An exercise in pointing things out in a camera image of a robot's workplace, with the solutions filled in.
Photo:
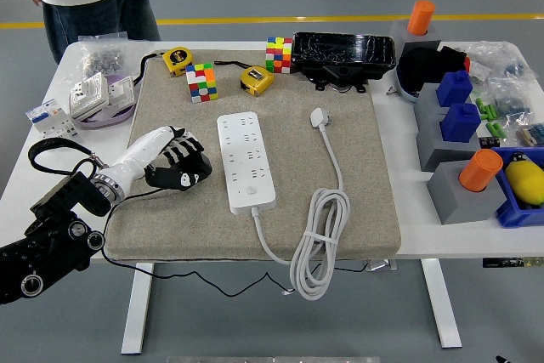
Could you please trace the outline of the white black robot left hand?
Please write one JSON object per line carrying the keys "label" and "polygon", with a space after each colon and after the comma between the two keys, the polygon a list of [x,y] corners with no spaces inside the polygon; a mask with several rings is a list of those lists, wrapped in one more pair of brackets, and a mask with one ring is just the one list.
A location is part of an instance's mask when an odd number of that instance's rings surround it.
{"label": "white black robot left hand", "polygon": [[185,191],[212,173],[198,139],[185,128],[164,126],[138,138],[92,183],[118,203],[128,198],[133,181],[144,178],[157,189]]}

